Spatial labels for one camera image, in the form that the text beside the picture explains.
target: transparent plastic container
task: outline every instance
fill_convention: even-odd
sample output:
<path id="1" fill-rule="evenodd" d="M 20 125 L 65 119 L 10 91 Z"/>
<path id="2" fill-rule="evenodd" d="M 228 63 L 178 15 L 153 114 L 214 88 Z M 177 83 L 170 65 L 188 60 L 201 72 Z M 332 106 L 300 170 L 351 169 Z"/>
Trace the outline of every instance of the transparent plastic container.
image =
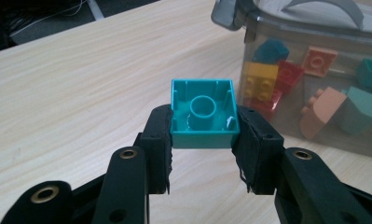
<path id="1" fill-rule="evenodd" d="M 372 0 L 221 0 L 212 19 L 246 29 L 237 104 L 280 133 L 372 156 Z"/>

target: wooden table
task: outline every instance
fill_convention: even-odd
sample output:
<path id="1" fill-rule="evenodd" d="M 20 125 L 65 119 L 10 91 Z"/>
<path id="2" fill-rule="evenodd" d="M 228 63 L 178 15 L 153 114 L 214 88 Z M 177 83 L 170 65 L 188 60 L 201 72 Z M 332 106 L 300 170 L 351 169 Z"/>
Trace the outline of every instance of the wooden table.
<path id="1" fill-rule="evenodd" d="M 162 0 L 0 52 L 0 220 L 31 186 L 75 189 L 131 146 L 171 80 L 232 78 L 244 31 L 211 22 L 214 1 Z M 372 193 L 372 158 L 285 136 L 340 180 Z M 151 223 L 278 223 L 273 196 L 246 193 L 230 150 L 174 150 L 171 195 L 152 195 Z"/>

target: container handle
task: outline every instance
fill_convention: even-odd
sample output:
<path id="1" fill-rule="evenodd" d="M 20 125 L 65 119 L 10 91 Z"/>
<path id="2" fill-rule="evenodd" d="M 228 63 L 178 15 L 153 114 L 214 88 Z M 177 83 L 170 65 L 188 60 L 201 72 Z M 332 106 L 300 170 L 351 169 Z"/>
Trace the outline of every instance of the container handle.
<path id="1" fill-rule="evenodd" d="M 212 21 L 218 25 L 224 26 L 230 31 L 241 29 L 241 26 L 235 24 L 237 0 L 216 0 L 211 15 Z"/>
<path id="2" fill-rule="evenodd" d="M 282 11 L 286 10 L 289 7 L 309 2 L 324 2 L 335 5 L 345 11 L 359 29 L 363 28 L 363 12 L 360 10 L 357 4 L 349 0 L 293 0 L 287 6 L 283 7 Z"/>

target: lego brick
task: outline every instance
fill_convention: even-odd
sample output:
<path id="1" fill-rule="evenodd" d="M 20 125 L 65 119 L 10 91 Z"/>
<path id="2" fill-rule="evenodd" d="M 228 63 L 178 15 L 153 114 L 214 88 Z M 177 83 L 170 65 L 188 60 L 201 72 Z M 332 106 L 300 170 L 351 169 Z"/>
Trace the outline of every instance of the lego brick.
<path id="1" fill-rule="evenodd" d="M 230 148 L 239 134 L 232 81 L 172 81 L 173 148 Z"/>
<path id="2" fill-rule="evenodd" d="M 274 90 L 272 97 L 268 101 L 259 101 L 257 99 L 244 99 L 243 105 L 256 110 L 267 121 L 271 121 L 276 112 L 276 106 L 282 98 L 282 92 Z"/>
<path id="3" fill-rule="evenodd" d="M 338 53 L 331 49 L 309 47 L 302 67 L 306 74 L 325 77 L 337 56 Z"/>
<path id="4" fill-rule="evenodd" d="M 287 61 L 279 61 L 279 72 L 275 89 L 288 94 L 304 75 L 304 69 Z"/>
<path id="5" fill-rule="evenodd" d="M 363 132 L 372 124 L 372 94 L 350 87 L 340 116 L 340 128 L 349 134 Z"/>
<path id="6" fill-rule="evenodd" d="M 272 97 L 278 76 L 278 65 L 264 63 L 244 63 L 243 86 L 244 98 L 255 98 L 259 101 L 268 101 Z"/>
<path id="7" fill-rule="evenodd" d="M 307 139 L 312 139 L 334 116 L 346 100 L 346 95 L 330 87 L 316 91 L 308 105 L 302 108 L 299 128 Z"/>
<path id="8" fill-rule="evenodd" d="M 286 60 L 289 53 L 282 41 L 268 39 L 255 51 L 253 62 L 275 64 L 279 60 Z"/>
<path id="9" fill-rule="evenodd" d="M 356 70 L 357 81 L 364 87 L 372 87 L 372 60 L 364 59 Z"/>

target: teal block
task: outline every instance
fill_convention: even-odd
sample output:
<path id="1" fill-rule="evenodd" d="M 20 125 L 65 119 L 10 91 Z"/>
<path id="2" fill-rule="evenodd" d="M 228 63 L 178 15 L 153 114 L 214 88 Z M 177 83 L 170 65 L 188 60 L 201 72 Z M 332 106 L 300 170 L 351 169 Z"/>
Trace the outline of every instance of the teal block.
<path id="1" fill-rule="evenodd" d="M 275 64 L 279 60 L 286 60 L 289 54 L 290 51 L 282 41 L 268 39 L 255 51 L 253 62 Z"/>
<path id="2" fill-rule="evenodd" d="M 372 60 L 364 59 L 356 71 L 358 82 L 365 87 L 372 87 Z"/>
<path id="3" fill-rule="evenodd" d="M 347 96 L 340 127 L 346 133 L 358 134 L 372 124 L 372 94 L 351 87 Z"/>
<path id="4" fill-rule="evenodd" d="M 230 79 L 172 81 L 173 148 L 230 148 L 239 135 Z"/>

